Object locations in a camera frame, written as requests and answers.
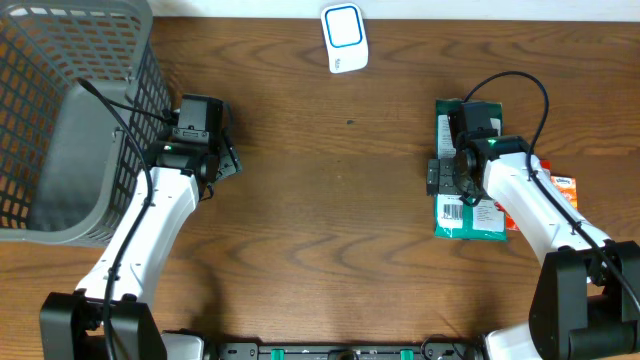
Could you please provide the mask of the green 3M gloves package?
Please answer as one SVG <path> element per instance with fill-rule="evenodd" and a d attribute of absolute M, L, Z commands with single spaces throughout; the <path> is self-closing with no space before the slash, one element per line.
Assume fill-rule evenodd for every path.
<path fill-rule="evenodd" d="M 436 100 L 436 156 L 441 174 L 446 171 L 446 161 L 455 156 L 447 115 L 461 103 L 460 99 Z M 475 207 L 465 205 L 460 194 L 446 194 L 454 189 L 449 186 L 435 196 L 434 235 L 446 239 L 506 242 L 506 214 L 492 200 L 483 199 Z"/>

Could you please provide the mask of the small orange tissue box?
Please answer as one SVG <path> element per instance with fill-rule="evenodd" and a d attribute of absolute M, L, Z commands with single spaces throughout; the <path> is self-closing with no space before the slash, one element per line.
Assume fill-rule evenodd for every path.
<path fill-rule="evenodd" d="M 552 175 L 551 182 L 574 208 L 578 208 L 577 184 L 575 178 Z"/>

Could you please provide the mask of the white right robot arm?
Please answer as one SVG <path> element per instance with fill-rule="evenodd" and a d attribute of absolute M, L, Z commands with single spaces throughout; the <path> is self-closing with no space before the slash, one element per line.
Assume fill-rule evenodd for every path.
<path fill-rule="evenodd" d="M 541 271 L 528 319 L 486 334 L 483 359 L 599 359 L 639 350 L 639 246 L 587 221 L 518 136 L 476 139 L 428 164 L 429 195 L 491 199 L 512 217 Z"/>

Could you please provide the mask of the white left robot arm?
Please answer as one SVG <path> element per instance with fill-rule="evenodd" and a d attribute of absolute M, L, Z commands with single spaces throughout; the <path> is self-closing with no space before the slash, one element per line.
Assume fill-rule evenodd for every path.
<path fill-rule="evenodd" d="M 52 292 L 39 324 L 47 359 L 209 359 L 207 340 L 159 331 L 151 312 L 160 274 L 213 183 L 241 172 L 228 134 L 218 144 L 156 142 L 111 243 L 71 294 Z"/>

